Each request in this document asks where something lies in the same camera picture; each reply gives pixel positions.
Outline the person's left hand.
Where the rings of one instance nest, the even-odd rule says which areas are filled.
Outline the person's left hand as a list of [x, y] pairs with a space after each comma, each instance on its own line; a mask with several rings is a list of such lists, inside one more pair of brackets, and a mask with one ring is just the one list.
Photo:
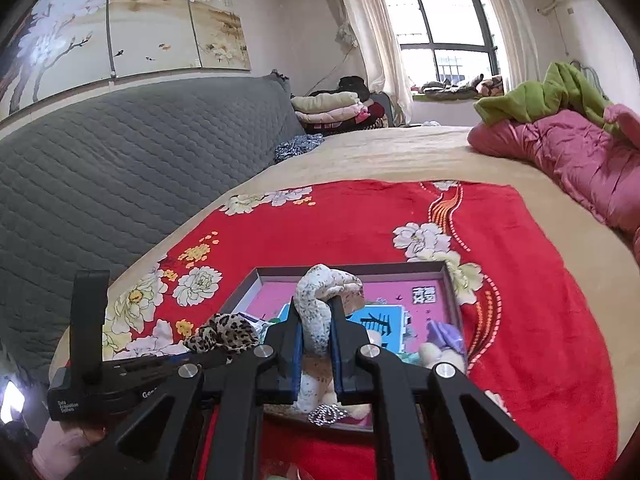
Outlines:
[[49, 419], [32, 451], [32, 466], [41, 479], [65, 479], [81, 462], [81, 451], [100, 442], [106, 429]]

